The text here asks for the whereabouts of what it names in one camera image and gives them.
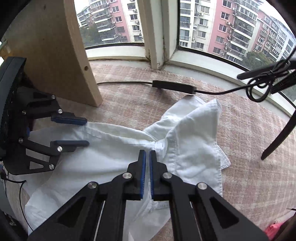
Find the light plywood board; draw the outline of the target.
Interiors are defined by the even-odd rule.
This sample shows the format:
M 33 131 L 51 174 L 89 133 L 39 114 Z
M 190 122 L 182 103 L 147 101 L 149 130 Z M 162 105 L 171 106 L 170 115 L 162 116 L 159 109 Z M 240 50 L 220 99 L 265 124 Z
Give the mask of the light plywood board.
M 90 106 L 102 103 L 74 1 L 29 1 L 1 37 L 1 57 L 26 58 L 24 71 L 38 90 Z

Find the pink folded garment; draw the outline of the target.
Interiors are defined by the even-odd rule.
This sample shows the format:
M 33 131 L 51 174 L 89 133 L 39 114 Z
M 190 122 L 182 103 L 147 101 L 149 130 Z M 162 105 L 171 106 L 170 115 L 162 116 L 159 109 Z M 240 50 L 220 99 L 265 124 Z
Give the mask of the pink folded garment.
M 267 236 L 273 236 L 273 235 L 275 235 L 275 234 L 278 232 L 278 230 L 280 229 L 280 227 L 281 227 L 283 224 L 284 224 L 284 222 L 275 222 L 275 223 L 269 225 L 269 226 L 264 230 L 264 232 L 265 232 L 265 234 L 266 234 Z

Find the pink plaid table cloth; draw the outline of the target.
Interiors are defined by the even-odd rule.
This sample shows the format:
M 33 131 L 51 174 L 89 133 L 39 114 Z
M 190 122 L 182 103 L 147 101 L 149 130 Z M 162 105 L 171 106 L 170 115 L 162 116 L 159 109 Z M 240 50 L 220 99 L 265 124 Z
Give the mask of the pink plaid table cloth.
M 39 120 L 31 139 L 84 139 L 90 145 L 64 154 L 53 172 L 25 175 L 24 213 L 32 232 L 90 181 L 104 183 L 124 172 L 141 149 L 184 181 L 208 183 L 260 228 L 295 206 L 295 133 L 267 159 L 262 151 L 285 121 L 237 94 L 217 98 L 184 95 L 146 85 L 103 85 L 94 108 L 60 98 L 65 111 L 88 119 L 86 126 Z

